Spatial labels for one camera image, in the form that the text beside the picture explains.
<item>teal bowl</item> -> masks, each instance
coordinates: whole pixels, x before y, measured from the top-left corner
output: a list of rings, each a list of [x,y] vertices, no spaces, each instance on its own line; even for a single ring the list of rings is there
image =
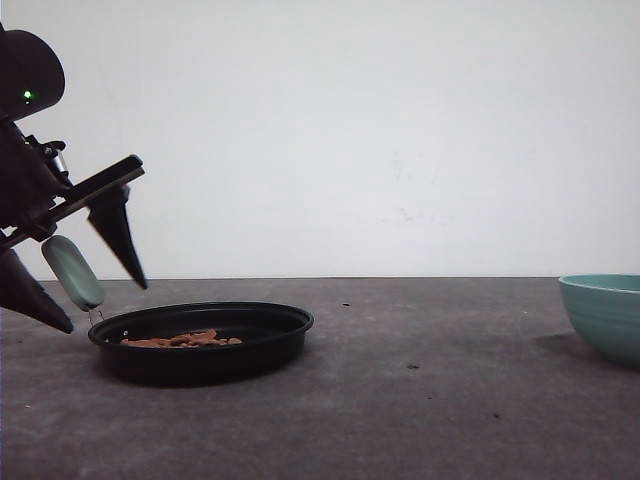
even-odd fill
[[[560,288],[585,342],[611,361],[640,367],[640,275],[567,275]]]

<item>black plastic bowl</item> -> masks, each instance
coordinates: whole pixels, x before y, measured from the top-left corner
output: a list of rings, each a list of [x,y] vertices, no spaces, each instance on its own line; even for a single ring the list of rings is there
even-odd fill
[[[216,302],[171,305],[109,318],[89,330],[103,366],[135,383],[179,386],[239,380],[276,369],[296,358],[313,316],[273,303]],[[214,328],[219,338],[243,343],[190,348],[134,347],[124,338],[170,338]]]

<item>gray table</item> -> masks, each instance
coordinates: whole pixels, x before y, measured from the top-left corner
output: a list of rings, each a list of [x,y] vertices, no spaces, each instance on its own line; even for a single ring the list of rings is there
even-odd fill
[[[573,333],[554,279],[105,285],[105,316],[257,300],[316,324],[268,376],[128,385],[96,368],[86,314],[47,284],[76,331],[3,312],[3,478],[640,478],[640,376]]]

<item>black plate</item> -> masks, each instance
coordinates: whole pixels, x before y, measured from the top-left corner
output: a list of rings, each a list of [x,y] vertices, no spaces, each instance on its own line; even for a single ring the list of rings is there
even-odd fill
[[[313,316],[273,303],[216,302],[171,305],[109,318],[89,330],[102,364],[135,383],[197,385],[266,373],[293,360],[304,346]],[[170,338],[215,328],[218,337],[243,343],[192,348],[146,348],[120,344],[123,338]]]

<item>white wall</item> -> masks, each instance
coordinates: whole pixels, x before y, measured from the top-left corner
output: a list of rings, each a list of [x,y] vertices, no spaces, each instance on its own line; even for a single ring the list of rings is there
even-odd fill
[[[149,277],[640,270],[640,2],[5,0],[80,181],[129,153]],[[62,222],[125,278],[84,220]],[[37,246],[18,249],[51,278]]]

